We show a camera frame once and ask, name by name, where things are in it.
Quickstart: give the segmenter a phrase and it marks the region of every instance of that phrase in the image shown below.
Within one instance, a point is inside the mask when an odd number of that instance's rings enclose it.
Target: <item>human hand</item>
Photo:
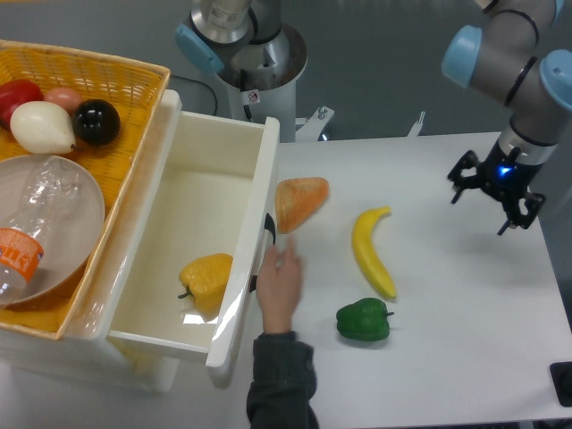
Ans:
[[[302,291],[302,267],[294,239],[282,253],[276,246],[266,252],[257,279],[257,299],[262,309],[265,333],[286,333],[292,330],[292,315]]]

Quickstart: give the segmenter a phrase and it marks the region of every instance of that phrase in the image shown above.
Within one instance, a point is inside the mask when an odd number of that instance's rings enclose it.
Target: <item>person's arm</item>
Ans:
[[[292,239],[281,255],[276,246],[269,248],[257,279],[264,333],[254,341],[254,380],[247,398],[252,429],[318,427],[309,405],[316,387],[314,351],[291,330],[301,287]]]

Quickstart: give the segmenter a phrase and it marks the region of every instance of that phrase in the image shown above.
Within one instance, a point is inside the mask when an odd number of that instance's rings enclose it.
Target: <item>white drawer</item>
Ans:
[[[253,265],[272,210],[278,122],[265,126],[183,112],[109,336],[164,356],[196,359],[226,384],[240,344]],[[206,321],[179,271],[213,253],[233,255],[220,315]]]

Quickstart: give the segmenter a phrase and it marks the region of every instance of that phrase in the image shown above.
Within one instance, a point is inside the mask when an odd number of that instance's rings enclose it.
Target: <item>wicker basket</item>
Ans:
[[[162,66],[118,56],[0,40],[0,84],[32,80],[44,93],[56,87],[74,88],[84,99],[112,103],[122,121],[120,134],[111,144],[91,147],[79,142],[83,150],[66,155],[95,177],[104,194],[104,229],[91,256],[55,290],[0,311],[0,328],[51,340],[62,337],[105,251],[169,75],[169,69]],[[27,154],[8,131],[0,130],[0,160]]]

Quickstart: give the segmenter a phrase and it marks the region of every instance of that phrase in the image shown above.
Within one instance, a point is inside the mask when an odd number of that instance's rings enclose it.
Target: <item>drawer handle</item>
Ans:
[[[265,218],[265,230],[272,234],[272,244],[276,244],[276,225],[274,224],[274,219],[268,213]],[[250,279],[249,292],[254,292],[257,289],[257,279],[258,276],[256,274]]]

